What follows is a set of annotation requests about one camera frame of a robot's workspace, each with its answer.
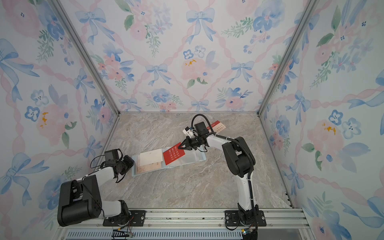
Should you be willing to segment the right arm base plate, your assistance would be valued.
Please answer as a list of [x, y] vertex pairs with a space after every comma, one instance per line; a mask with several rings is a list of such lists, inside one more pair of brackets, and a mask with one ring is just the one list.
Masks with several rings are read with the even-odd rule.
[[226, 210], [225, 211], [225, 225], [227, 227], [266, 227], [267, 222], [263, 211], [256, 210], [256, 215], [253, 211], [246, 211], [243, 213], [240, 210]]

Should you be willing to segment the pink good luck card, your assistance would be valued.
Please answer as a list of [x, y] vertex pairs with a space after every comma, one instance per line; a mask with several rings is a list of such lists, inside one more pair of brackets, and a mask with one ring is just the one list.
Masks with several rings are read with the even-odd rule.
[[144, 174], [162, 168], [163, 152], [162, 149], [152, 150], [141, 153], [137, 163], [137, 173]]

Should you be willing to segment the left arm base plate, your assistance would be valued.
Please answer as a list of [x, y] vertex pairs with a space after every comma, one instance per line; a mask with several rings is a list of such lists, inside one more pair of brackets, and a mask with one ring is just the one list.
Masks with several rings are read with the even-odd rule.
[[118, 216], [104, 219], [104, 227], [143, 227], [146, 219], [145, 210], [129, 210], [126, 215], [120, 214]]

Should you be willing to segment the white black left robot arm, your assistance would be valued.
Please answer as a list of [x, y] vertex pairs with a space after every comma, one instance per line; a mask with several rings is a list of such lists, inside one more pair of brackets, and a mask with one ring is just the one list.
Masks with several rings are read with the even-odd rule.
[[61, 184], [57, 220], [61, 227], [103, 218], [108, 224], [126, 226], [133, 219], [125, 201], [103, 201], [100, 187], [125, 177], [135, 161], [120, 149], [106, 151], [105, 160], [92, 173]]

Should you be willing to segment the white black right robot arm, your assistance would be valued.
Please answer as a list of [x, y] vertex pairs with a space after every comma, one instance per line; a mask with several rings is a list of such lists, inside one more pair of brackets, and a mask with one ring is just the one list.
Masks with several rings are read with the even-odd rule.
[[252, 176], [256, 160], [244, 138], [229, 138], [210, 132], [205, 123], [200, 122], [192, 128], [183, 130], [185, 140], [178, 147], [180, 150], [198, 150], [204, 146], [223, 151], [230, 172], [236, 176], [239, 212], [245, 217], [253, 217], [257, 210]]

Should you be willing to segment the red money card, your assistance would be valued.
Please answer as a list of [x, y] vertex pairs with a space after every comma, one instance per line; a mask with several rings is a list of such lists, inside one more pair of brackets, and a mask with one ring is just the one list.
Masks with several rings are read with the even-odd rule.
[[180, 143], [163, 152], [163, 158], [166, 166], [172, 164], [186, 154], [185, 151], [178, 149], [179, 145]]

